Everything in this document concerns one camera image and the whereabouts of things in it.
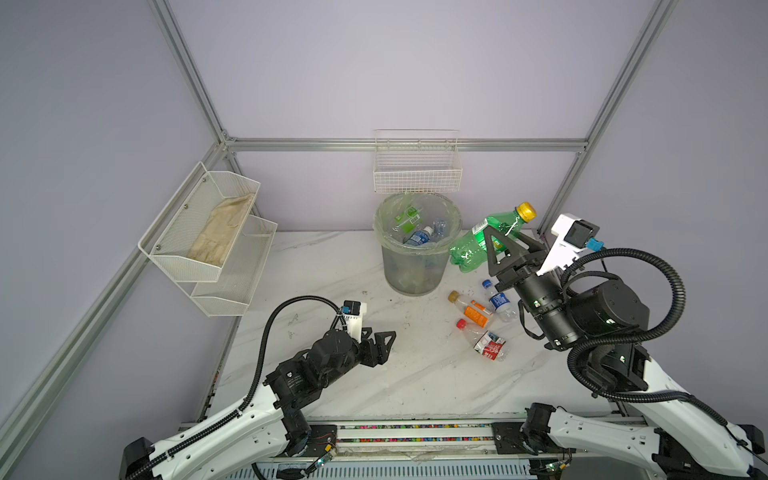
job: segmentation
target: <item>wall-mounted shelf basket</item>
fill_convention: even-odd
[[[243,315],[253,299],[277,224],[250,214],[259,182],[229,171],[199,174],[156,239],[139,249],[208,316]]]

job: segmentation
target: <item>tabletop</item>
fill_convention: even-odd
[[[324,296],[337,305],[344,300],[366,302],[363,326],[374,332],[397,332],[385,365],[352,369],[304,407],[308,420],[520,418],[533,402],[583,414],[609,413],[610,404],[593,399],[568,372],[567,353],[546,350],[544,341],[525,335],[518,321],[497,319],[488,325],[507,339],[504,362],[487,359],[472,348],[455,326],[462,314],[448,301],[448,294],[458,290],[487,304],[481,285],[486,278],[485,265],[460,273],[449,264],[435,291],[403,296],[384,278],[381,246],[372,231],[278,232],[208,415],[247,393],[264,323],[284,300],[305,294]],[[516,307],[515,291],[505,294]],[[310,348],[332,320],[333,311],[319,302],[286,307],[270,331],[261,381],[278,363]],[[532,319],[529,323],[540,332]]]

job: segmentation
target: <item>orange bottle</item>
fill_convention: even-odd
[[[456,290],[453,290],[451,294],[448,295],[448,301],[456,305],[459,312],[464,313],[468,319],[480,326],[485,326],[493,315],[491,310],[488,310],[480,303],[475,302],[466,295],[460,294]]]

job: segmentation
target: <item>clear plastic bottle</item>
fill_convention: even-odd
[[[464,273],[473,271],[488,259],[485,252],[484,228],[490,225],[507,237],[516,238],[522,226],[535,218],[536,210],[528,202],[523,202],[511,212],[488,215],[451,246],[451,263],[458,265]],[[496,241],[494,247],[497,252],[504,249],[504,246]]]
[[[491,310],[488,310],[480,303],[475,302],[466,295],[460,294],[456,290],[453,290],[450,295],[448,295],[448,301],[456,305],[459,312],[464,313],[468,319],[480,326],[488,325],[488,322],[493,316]]]
[[[411,235],[411,237],[408,239],[406,245],[410,245],[411,247],[418,247],[419,245],[423,245],[424,243],[429,242],[429,238],[434,232],[435,231],[430,226],[424,227],[421,230],[417,230],[413,232],[413,235]]]
[[[456,328],[464,332],[464,337],[477,353],[497,362],[507,358],[507,341],[493,332],[482,329],[464,319],[456,322]]]
[[[435,229],[435,236],[432,238],[432,241],[439,242],[445,236],[448,222],[444,218],[435,218],[435,221],[432,222],[432,228]]]
[[[493,308],[495,308],[495,315],[502,320],[502,322],[511,322],[518,318],[518,312],[515,310],[515,306],[509,301],[507,296],[503,292],[496,290],[491,280],[484,280],[483,288],[489,295],[488,301],[491,302]]]

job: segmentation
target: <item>trash can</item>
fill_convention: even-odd
[[[429,242],[406,245],[413,232],[445,221],[441,236]],[[384,277],[395,291],[409,296],[426,295],[440,284],[448,250],[462,228],[458,207],[439,194],[404,193],[387,197],[373,218],[373,229],[382,245]]]

